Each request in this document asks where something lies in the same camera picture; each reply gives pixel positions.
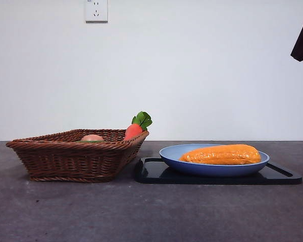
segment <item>blue bowl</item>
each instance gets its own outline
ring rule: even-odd
[[[179,172],[212,177],[246,176],[263,169],[269,161],[269,156],[259,151],[261,161],[246,165],[212,165],[180,161],[179,158],[186,152],[203,147],[218,146],[217,144],[184,144],[173,145],[160,150],[162,160],[172,169]]]

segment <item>black tray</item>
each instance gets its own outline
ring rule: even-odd
[[[171,169],[161,158],[141,158],[134,178],[147,184],[208,184],[208,185],[291,185],[301,184],[302,177],[275,162],[252,175],[241,177],[204,177],[187,175]]]

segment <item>woven basket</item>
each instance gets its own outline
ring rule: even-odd
[[[149,135],[142,132],[124,141],[126,130],[70,130],[39,137],[16,139],[6,144],[13,148],[31,180],[67,180],[103,183],[113,180],[133,160]],[[106,142],[84,143],[85,135],[100,135]]]

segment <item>wall socket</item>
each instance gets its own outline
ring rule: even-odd
[[[86,22],[108,21],[108,0],[85,0]]]

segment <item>orange corn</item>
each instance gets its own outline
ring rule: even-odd
[[[198,148],[183,154],[179,160],[203,164],[243,165],[258,163],[261,156],[255,147],[238,144]]]

